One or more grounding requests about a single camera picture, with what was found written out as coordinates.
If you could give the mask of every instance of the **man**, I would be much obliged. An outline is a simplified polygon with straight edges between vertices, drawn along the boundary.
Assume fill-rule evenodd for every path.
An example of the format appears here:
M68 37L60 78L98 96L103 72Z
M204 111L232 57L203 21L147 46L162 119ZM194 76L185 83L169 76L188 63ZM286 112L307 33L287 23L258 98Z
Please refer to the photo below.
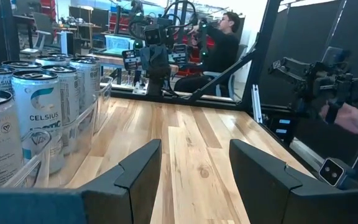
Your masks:
M321 108L320 116L325 119L327 112L328 105L325 105ZM358 134L358 109L345 103L336 115L335 124L353 134Z
M227 12L223 15L218 29L208 25L207 34L214 40L215 46L209 51L209 57L203 61L203 71L221 73L236 62L239 40L234 33L237 32L239 26L240 18L234 12ZM189 34L196 34L198 29L199 26L194 26ZM194 39L192 42L193 45L197 45ZM174 90L193 93L212 79L213 77L204 75L181 78L177 81ZM223 88L221 88L222 96L228 96L228 81L229 79L227 78L221 82L221 86L223 85ZM207 94L215 95L215 90L213 89Z

